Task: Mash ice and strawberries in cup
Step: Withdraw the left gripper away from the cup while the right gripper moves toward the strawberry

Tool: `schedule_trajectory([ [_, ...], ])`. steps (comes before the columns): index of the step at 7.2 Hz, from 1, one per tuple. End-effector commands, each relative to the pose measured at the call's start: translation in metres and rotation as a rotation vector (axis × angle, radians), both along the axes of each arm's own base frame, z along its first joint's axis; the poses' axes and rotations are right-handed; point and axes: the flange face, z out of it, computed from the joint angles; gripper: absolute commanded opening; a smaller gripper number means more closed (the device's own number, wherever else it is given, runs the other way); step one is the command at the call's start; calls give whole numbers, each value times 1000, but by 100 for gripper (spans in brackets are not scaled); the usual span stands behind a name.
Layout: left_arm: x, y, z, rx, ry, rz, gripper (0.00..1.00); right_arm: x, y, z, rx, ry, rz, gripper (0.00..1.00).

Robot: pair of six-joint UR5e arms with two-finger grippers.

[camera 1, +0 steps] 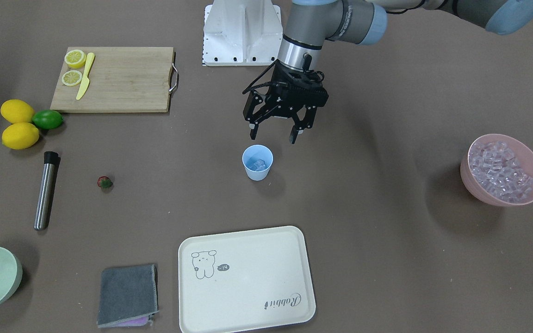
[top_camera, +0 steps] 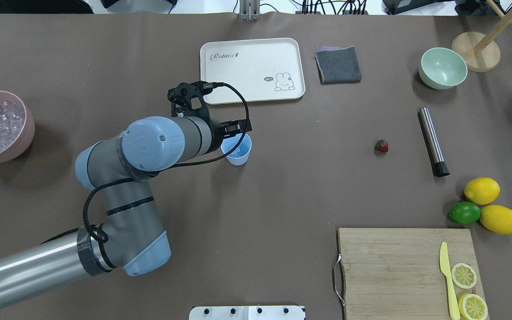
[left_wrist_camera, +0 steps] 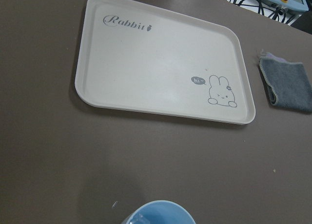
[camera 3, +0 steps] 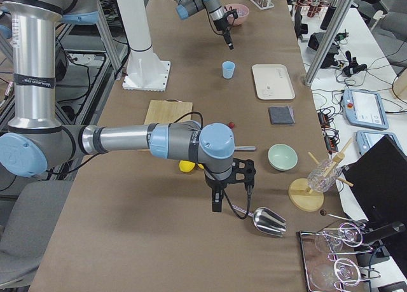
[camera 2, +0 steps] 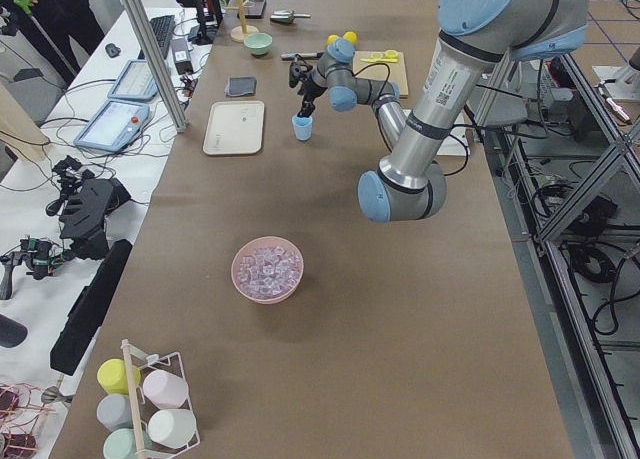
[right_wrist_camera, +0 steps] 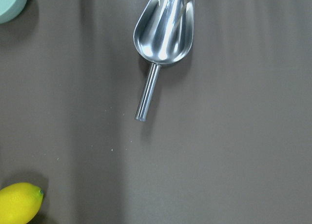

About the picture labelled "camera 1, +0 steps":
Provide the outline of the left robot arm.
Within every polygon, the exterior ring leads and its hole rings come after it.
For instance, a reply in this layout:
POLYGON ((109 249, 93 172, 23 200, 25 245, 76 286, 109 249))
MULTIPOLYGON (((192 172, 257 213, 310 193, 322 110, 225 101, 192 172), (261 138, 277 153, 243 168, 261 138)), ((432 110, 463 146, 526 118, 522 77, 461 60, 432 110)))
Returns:
POLYGON ((498 35, 516 32, 533 19, 533 0, 294 0, 279 54, 268 66, 271 79, 254 80, 244 90, 250 138, 256 139, 263 121, 290 118, 294 144, 313 127, 317 109, 328 100, 324 74, 316 69, 324 42, 375 44, 385 34, 389 15, 418 8, 450 13, 498 35))

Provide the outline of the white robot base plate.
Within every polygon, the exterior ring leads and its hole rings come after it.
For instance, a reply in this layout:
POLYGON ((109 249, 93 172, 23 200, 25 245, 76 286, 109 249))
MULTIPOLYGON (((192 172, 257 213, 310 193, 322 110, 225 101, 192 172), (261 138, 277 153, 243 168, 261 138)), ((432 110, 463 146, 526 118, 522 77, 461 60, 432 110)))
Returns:
POLYGON ((215 0, 204 19, 203 65, 268 66, 277 59, 283 25, 270 0, 215 0))

